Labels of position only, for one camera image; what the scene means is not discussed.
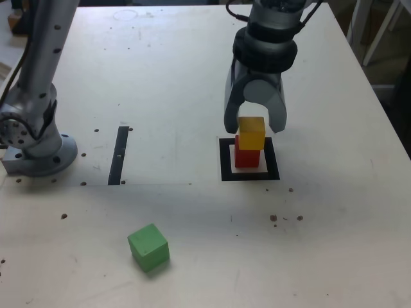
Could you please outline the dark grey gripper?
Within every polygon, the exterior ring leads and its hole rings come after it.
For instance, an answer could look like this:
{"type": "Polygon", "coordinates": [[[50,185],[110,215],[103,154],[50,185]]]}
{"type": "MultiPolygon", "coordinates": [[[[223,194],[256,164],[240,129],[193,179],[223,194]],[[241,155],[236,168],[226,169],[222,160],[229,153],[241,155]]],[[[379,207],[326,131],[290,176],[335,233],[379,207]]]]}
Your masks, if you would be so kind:
{"type": "Polygon", "coordinates": [[[274,133],[283,131],[287,120],[286,105],[281,92],[273,86],[281,82],[281,74],[253,71],[233,58],[225,83],[223,122],[226,132],[238,131],[238,113],[245,101],[264,106],[271,130],[274,133]]]}

